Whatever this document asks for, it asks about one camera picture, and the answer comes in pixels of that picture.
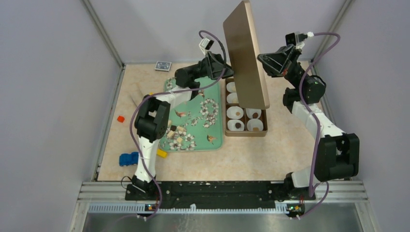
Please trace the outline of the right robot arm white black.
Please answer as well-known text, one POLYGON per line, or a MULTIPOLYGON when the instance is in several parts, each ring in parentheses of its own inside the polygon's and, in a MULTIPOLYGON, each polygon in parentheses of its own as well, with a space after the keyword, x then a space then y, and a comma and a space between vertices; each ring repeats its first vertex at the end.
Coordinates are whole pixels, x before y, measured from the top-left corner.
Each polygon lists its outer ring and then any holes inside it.
POLYGON ((350 178, 359 171, 358 136, 337 127, 319 108, 327 85, 321 77, 302 68, 298 62, 300 55, 301 49, 291 44, 275 53, 257 56, 268 76, 283 77, 292 85, 285 89, 283 105, 304 123, 315 140, 311 165, 285 177, 283 192, 289 199, 297 199, 304 189, 313 196, 319 184, 350 178))

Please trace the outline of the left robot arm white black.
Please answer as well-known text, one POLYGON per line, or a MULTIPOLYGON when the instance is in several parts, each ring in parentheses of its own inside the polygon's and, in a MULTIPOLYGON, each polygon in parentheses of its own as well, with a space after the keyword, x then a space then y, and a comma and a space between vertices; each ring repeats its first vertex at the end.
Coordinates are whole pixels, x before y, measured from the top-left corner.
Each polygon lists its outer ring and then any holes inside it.
POLYGON ((160 189, 155 178, 155 159, 160 139, 168 128, 172 109, 194 99, 203 90, 198 78, 208 77, 215 85, 220 79, 232 77, 234 71, 227 63, 226 52, 213 54, 207 51, 205 58, 197 64, 179 68, 175 71, 176 86, 167 92, 144 96, 132 117, 136 129, 132 134, 138 152, 137 169, 131 179, 132 186, 144 200, 151 199, 160 189))

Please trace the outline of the brown box lid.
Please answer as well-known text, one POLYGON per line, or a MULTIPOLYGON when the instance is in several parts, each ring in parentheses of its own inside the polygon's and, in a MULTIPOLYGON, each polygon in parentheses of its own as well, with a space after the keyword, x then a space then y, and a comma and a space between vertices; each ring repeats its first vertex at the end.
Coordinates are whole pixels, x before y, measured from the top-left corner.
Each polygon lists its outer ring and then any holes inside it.
POLYGON ((224 36, 239 105, 266 110, 270 107, 251 3, 241 1, 223 22, 224 36))

